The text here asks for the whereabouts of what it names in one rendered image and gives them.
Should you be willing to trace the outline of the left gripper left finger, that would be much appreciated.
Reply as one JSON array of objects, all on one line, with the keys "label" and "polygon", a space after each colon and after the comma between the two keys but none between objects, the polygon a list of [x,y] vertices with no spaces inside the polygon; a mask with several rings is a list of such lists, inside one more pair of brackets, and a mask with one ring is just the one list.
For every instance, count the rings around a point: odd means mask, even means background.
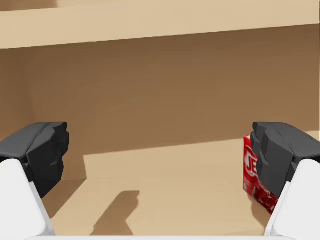
[{"label": "left gripper left finger", "polygon": [[66,122],[30,124],[0,141],[0,236],[53,236],[42,202],[62,179]]}]

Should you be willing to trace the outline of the pale wooden shelf unit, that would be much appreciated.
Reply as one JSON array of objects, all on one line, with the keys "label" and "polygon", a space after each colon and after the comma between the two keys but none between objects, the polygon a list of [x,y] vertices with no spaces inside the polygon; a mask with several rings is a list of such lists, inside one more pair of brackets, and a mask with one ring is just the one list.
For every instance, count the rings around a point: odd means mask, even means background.
[{"label": "pale wooden shelf unit", "polygon": [[0,0],[0,140],[67,122],[61,236],[261,236],[253,122],[320,133],[320,0]]}]

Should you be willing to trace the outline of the red carton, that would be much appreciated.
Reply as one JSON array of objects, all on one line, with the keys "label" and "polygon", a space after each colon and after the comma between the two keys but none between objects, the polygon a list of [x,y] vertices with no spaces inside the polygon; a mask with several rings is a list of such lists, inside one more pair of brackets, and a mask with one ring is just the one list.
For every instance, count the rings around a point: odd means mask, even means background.
[{"label": "red carton", "polygon": [[243,189],[272,214],[278,199],[259,180],[257,172],[258,157],[251,145],[251,136],[243,137]]}]

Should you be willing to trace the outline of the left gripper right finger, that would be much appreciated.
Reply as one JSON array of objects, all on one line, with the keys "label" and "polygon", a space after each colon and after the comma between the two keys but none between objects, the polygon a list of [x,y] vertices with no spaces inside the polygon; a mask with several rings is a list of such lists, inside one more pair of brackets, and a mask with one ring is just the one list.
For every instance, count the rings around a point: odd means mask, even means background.
[{"label": "left gripper right finger", "polygon": [[277,199],[265,236],[320,236],[320,141],[282,122],[254,122],[257,175]]}]

